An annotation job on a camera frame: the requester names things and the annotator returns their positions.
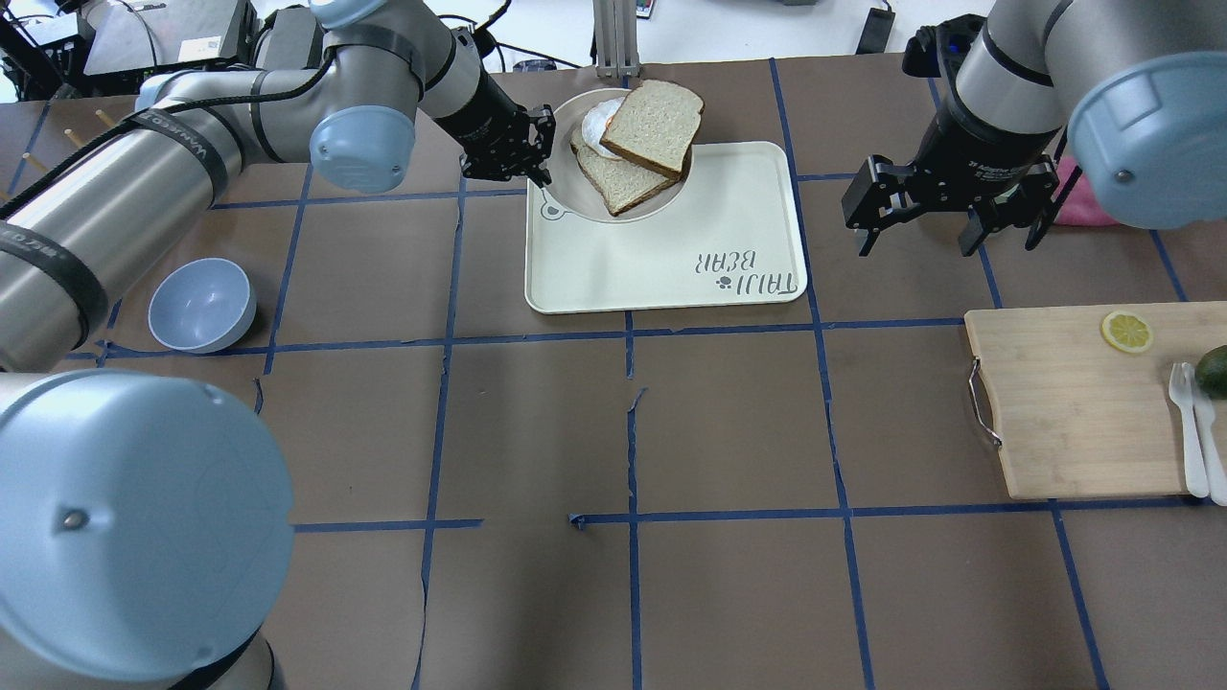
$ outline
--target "bread slice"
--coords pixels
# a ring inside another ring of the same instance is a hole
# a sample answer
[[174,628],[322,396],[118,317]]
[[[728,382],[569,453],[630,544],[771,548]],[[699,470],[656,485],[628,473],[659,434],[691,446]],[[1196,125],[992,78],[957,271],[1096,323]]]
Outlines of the bread slice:
[[647,80],[627,95],[610,119],[601,146],[669,179],[679,179],[702,113],[703,99],[690,88]]
[[623,214],[660,194],[675,180],[642,168],[631,161],[606,158],[584,144],[584,135],[577,126],[571,133],[571,150],[575,152],[579,169],[600,192],[611,216]]

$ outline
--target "green fruit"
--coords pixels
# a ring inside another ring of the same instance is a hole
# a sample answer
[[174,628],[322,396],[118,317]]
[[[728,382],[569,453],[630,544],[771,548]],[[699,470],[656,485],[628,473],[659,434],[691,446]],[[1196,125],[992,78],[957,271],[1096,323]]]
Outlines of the green fruit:
[[1206,352],[1198,362],[1198,387],[1214,400],[1227,399],[1227,345]]

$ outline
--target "white tray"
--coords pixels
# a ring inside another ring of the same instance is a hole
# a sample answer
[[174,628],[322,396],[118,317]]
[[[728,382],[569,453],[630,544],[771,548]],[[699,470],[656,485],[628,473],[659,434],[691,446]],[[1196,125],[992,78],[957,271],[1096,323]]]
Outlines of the white tray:
[[696,145],[692,156],[676,196],[631,221],[590,220],[529,184],[529,306],[558,314],[762,304],[805,292],[784,151],[745,141]]

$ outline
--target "blue bowl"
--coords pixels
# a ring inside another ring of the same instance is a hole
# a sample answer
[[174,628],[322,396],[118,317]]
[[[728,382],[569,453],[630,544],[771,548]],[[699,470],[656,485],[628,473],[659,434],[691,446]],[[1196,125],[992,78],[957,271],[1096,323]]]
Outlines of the blue bowl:
[[150,333],[162,345],[204,355],[229,347],[255,319],[255,290],[234,262],[198,259],[162,281],[150,300]]

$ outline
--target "wooden cutting board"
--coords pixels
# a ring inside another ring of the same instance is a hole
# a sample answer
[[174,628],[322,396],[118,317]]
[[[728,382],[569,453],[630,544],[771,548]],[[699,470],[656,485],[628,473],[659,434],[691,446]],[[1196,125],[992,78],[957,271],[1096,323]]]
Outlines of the wooden cutting board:
[[[1103,340],[1099,323],[1113,309],[1151,324],[1150,351]],[[1188,492],[1167,382],[1173,362],[1227,345],[1227,302],[972,311],[966,322],[1010,496]],[[1227,404],[1216,408],[1215,440],[1227,451]]]

